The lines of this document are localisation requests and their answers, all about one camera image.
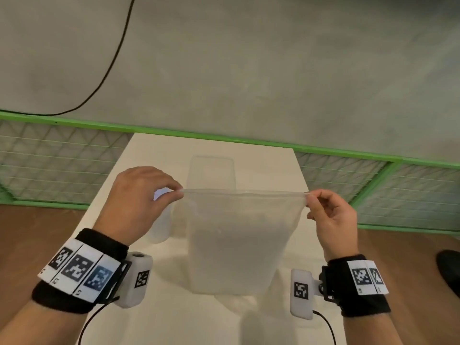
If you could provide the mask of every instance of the person's left hand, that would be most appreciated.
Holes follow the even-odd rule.
[[[153,201],[155,191],[162,188],[173,191]],[[145,235],[170,203],[184,196],[181,189],[155,167],[129,168],[116,177],[93,229],[129,246]]]

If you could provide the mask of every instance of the green fence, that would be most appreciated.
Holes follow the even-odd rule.
[[[309,189],[339,193],[360,228],[460,235],[460,164],[5,112],[0,204],[86,209],[134,132],[291,148]]]

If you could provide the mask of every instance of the hand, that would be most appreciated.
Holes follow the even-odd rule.
[[[153,201],[154,192],[162,188],[173,191]],[[184,196],[181,189],[155,167],[129,168],[116,177],[93,229],[129,246],[145,235],[170,203]]]
[[[359,254],[356,211],[339,195],[317,189],[307,194],[308,219],[316,221],[316,235],[326,261]]]

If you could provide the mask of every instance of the forearm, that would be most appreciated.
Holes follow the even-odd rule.
[[[389,314],[344,317],[347,345],[402,345]]]
[[[29,301],[0,332],[0,344],[74,344],[86,314],[57,311]]]

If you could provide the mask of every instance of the wristband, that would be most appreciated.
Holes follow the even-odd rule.
[[[127,252],[128,246],[83,229],[39,273],[42,281],[32,291],[32,300],[59,311],[88,313],[120,277],[120,261]]]
[[[323,270],[328,294],[342,310],[343,317],[390,312],[384,294],[388,289],[375,263],[362,254],[333,259]]]

